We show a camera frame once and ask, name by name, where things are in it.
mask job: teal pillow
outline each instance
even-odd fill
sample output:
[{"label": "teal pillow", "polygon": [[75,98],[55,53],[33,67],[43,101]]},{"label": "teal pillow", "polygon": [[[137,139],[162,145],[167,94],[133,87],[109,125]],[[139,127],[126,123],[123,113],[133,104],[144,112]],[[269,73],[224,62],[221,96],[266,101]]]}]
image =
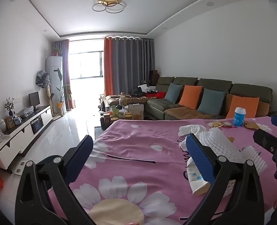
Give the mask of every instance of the teal pillow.
[{"label": "teal pillow", "polygon": [[203,97],[198,112],[219,116],[225,92],[212,91],[204,88]]},{"label": "teal pillow", "polygon": [[175,103],[178,99],[181,89],[181,85],[170,83],[167,94],[165,95],[165,99]]}]

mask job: computer monitor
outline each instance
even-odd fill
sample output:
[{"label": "computer monitor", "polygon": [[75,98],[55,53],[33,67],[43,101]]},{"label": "computer monitor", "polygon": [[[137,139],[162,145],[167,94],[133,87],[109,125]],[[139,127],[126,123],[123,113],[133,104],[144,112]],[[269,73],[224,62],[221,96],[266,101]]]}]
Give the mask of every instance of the computer monitor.
[{"label": "computer monitor", "polygon": [[34,106],[34,110],[37,110],[36,106],[40,104],[38,92],[29,94],[30,105]]}]

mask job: white wall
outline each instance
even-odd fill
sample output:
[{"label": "white wall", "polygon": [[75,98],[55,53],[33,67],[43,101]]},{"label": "white wall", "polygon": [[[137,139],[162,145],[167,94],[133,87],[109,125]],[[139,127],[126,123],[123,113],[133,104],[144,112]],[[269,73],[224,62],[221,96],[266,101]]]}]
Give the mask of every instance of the white wall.
[{"label": "white wall", "polygon": [[160,76],[232,80],[273,89],[277,110],[277,4],[232,3],[155,38]]},{"label": "white wall", "polygon": [[5,116],[8,97],[17,99],[17,112],[29,105],[32,92],[39,91],[41,105],[47,104],[46,91],[35,84],[35,78],[45,70],[51,43],[25,17],[12,9],[9,0],[0,0],[0,118]]}]

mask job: potted plant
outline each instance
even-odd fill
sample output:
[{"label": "potted plant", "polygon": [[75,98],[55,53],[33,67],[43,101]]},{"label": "potted plant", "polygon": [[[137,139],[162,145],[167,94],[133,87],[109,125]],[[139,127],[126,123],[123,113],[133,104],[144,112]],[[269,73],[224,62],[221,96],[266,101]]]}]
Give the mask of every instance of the potted plant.
[{"label": "potted plant", "polygon": [[60,48],[53,48],[53,56],[59,56],[59,53],[61,53],[62,50]]},{"label": "potted plant", "polygon": [[57,103],[57,107],[59,108],[59,112],[60,112],[60,116],[63,117],[63,104],[64,104],[64,87],[67,86],[67,85],[62,85],[62,74],[60,72],[60,69],[57,68],[57,73],[58,73],[58,77],[59,77],[59,80],[60,80],[60,88],[56,87],[57,90],[59,91],[59,102]]},{"label": "potted plant", "polygon": [[14,98],[10,100],[10,97],[6,99],[5,102],[5,108],[9,111],[9,116],[13,117],[13,112],[11,110],[14,109],[14,103],[13,103]]}]

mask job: tile floor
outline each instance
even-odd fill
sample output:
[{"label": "tile floor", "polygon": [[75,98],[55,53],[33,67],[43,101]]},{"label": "tile floor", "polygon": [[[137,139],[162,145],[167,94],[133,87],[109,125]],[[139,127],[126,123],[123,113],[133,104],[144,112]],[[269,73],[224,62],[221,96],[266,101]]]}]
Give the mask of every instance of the tile floor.
[{"label": "tile floor", "polygon": [[[50,155],[63,156],[69,148],[77,146],[85,135],[89,134],[94,139],[94,127],[96,126],[100,126],[97,111],[86,114],[82,108],[75,108],[52,122],[26,156],[17,156],[9,167],[14,171],[21,160],[33,160],[37,163]],[[2,170],[0,170],[0,175],[4,183],[3,189],[0,190],[0,209],[15,224],[14,209],[20,176],[10,175]]]}]

